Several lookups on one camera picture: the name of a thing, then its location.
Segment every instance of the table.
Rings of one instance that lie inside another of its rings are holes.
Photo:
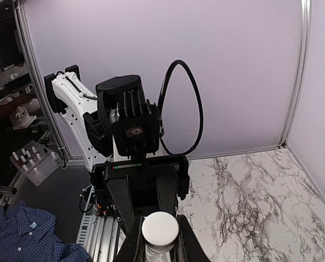
[[[24,200],[28,207],[51,212],[57,216],[55,234],[64,243],[75,243],[82,219],[79,195],[89,184],[84,166],[58,168],[38,187],[25,179],[11,206]]]

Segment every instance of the marble countertop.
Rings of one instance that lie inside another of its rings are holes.
[[[179,203],[211,261],[325,261],[325,204],[287,149],[190,161]]]

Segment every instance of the white robot part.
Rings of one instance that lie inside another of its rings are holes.
[[[80,92],[67,80],[66,76]],[[60,114],[60,117],[72,131],[84,158],[85,166],[89,172],[92,172],[95,164],[106,161],[106,158],[96,151],[90,143],[83,118],[84,113],[91,114],[97,111],[97,100],[88,98],[96,98],[96,95],[79,81],[74,72],[59,74],[52,81],[52,86],[55,96],[68,106],[66,113]]]

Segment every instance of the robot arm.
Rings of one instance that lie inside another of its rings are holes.
[[[97,111],[97,97],[81,83],[75,72],[61,72],[57,76],[52,74],[46,76],[46,79],[48,82],[52,79],[51,88],[47,90],[48,99],[54,102],[51,103],[52,109],[61,110],[60,118],[71,130],[84,158],[85,166],[89,172],[92,172],[94,165],[106,161],[106,158],[98,153],[89,141],[84,120],[85,113],[92,114]]]
[[[116,217],[127,235],[114,261],[144,261],[143,218],[158,211],[176,217],[177,197],[185,199],[190,183],[184,154],[148,156],[158,151],[163,134],[160,109],[145,100],[139,75],[97,84],[97,96],[80,82],[75,65],[44,80],[53,112],[79,144],[101,208],[99,215]],[[131,160],[114,157],[115,162],[105,163],[104,156],[114,151]],[[177,261],[209,261],[186,218],[178,216],[178,222]]]

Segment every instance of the black cable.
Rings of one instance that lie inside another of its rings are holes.
[[[90,188],[91,186],[88,186],[85,190],[84,190],[84,194],[88,193],[87,190]],[[82,207],[81,207],[81,201],[82,199],[84,200],[85,203],[87,203],[84,199],[84,195],[80,194],[80,201],[79,201],[79,210],[82,212],[82,213],[87,213],[89,212],[89,210],[91,210],[93,208],[93,205],[94,205],[94,198],[93,198],[93,203],[91,203],[91,206],[87,209],[87,210],[83,210]]]
[[[62,153],[62,156],[63,156],[63,168],[66,168],[64,149],[60,149],[60,152]]]
[[[73,87],[75,87],[75,89],[77,90],[77,92],[79,93],[83,93],[78,87],[77,85],[75,85],[75,83],[63,72],[63,71],[58,71],[56,75],[58,74],[63,74],[65,76],[65,78],[70,82],[70,84],[73,85]],[[96,97],[91,97],[89,96],[88,94],[84,94],[84,97],[85,98],[88,98],[88,99],[92,99],[92,100],[98,100],[98,98]]]
[[[199,117],[200,117],[199,133],[197,135],[197,138],[196,138],[196,141],[195,141],[194,145],[192,147],[190,147],[189,150],[187,150],[186,152],[183,153],[183,154],[189,154],[192,151],[194,151],[195,148],[200,143],[200,140],[201,140],[201,137],[202,137],[203,128],[204,128],[204,113],[203,113],[203,108],[202,108],[202,102],[201,102],[201,97],[200,97],[199,89],[197,87],[195,78],[194,78],[193,74],[191,73],[190,68],[188,67],[188,65],[184,61],[182,61],[182,60],[176,60],[176,61],[174,61],[169,66],[169,68],[168,68],[168,70],[166,72],[166,76],[164,77],[164,80],[163,80],[163,84],[162,84],[162,87],[161,87],[160,96],[159,96],[158,102],[157,102],[157,107],[159,108],[159,110],[160,110],[160,112],[162,114],[163,102],[164,102],[164,99],[166,97],[167,86],[168,86],[169,80],[171,78],[172,72],[173,72],[174,68],[177,65],[181,65],[184,68],[184,70],[186,71],[186,73],[187,73],[187,75],[188,75],[188,77],[189,77],[189,79],[191,81],[191,84],[192,84],[192,86],[194,88],[195,95],[196,95],[196,99],[197,99],[197,104],[198,104],[198,107],[199,107]],[[163,146],[163,148],[165,149],[165,151],[168,154],[174,154],[174,153],[171,153],[167,149],[165,143],[163,142],[162,137],[160,138],[160,140],[161,140],[161,145]]]

